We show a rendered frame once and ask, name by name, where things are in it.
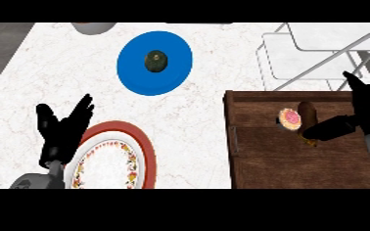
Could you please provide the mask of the grey round bowl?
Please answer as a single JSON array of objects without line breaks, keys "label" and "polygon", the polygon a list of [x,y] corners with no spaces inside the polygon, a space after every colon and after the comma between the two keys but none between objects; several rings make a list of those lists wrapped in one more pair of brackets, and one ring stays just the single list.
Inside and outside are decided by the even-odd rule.
[{"label": "grey round bowl", "polygon": [[77,31],[85,35],[97,35],[108,32],[115,23],[74,23]]}]

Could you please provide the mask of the pink frosted cupcake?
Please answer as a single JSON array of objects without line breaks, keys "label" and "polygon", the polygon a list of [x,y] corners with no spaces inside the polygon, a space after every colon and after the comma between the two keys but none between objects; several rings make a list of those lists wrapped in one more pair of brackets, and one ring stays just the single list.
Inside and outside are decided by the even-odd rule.
[{"label": "pink frosted cupcake", "polygon": [[289,108],[284,108],[279,111],[277,122],[282,127],[290,131],[296,131],[302,125],[302,120],[298,112]]}]

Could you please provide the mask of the blue round plate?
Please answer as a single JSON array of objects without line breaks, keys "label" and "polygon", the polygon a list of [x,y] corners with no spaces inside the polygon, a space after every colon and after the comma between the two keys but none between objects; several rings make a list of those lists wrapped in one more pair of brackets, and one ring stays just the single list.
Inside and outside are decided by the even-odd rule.
[{"label": "blue round plate", "polygon": [[125,44],[116,59],[116,74],[125,88],[155,96],[171,92],[186,81],[192,52],[171,32],[150,31]]}]

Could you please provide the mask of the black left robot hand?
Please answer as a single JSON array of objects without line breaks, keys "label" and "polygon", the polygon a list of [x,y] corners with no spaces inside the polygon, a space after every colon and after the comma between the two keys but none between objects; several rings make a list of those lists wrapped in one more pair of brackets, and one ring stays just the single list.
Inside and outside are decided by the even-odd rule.
[{"label": "black left robot hand", "polygon": [[44,140],[38,165],[43,168],[49,168],[53,161],[71,162],[93,117],[91,102],[87,94],[63,119],[56,118],[47,104],[37,105],[37,130]]}]

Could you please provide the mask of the dark green avocado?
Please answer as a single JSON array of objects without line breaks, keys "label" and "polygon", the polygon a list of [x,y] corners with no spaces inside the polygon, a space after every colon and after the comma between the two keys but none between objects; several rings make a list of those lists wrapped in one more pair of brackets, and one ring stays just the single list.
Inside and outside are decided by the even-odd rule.
[{"label": "dark green avocado", "polygon": [[168,57],[159,50],[153,50],[144,57],[144,67],[152,72],[161,72],[168,66]]}]

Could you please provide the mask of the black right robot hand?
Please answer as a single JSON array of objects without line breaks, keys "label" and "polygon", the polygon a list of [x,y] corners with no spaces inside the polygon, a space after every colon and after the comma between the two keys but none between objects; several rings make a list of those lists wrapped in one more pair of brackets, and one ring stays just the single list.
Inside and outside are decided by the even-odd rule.
[{"label": "black right robot hand", "polygon": [[370,84],[366,84],[348,71],[342,73],[351,88],[354,115],[338,115],[310,126],[302,136],[307,139],[329,141],[349,133],[360,127],[370,136]]}]

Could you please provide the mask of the brown wooden tray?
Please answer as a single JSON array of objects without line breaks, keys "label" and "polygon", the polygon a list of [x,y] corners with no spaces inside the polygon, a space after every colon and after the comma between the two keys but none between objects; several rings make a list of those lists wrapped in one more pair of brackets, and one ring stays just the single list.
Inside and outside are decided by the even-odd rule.
[{"label": "brown wooden tray", "polygon": [[367,188],[370,153],[360,131],[304,143],[276,123],[279,111],[314,104],[318,120],[352,113],[351,94],[332,91],[231,91],[224,95],[234,188]]}]

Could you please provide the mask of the red rimmed floral plate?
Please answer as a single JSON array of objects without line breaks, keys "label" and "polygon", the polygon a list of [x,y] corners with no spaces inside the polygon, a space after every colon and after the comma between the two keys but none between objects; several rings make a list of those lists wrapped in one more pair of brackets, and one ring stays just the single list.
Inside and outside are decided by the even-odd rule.
[{"label": "red rimmed floral plate", "polygon": [[94,125],[65,166],[68,189],[144,189],[156,182],[156,156],[141,129],[125,121]]}]

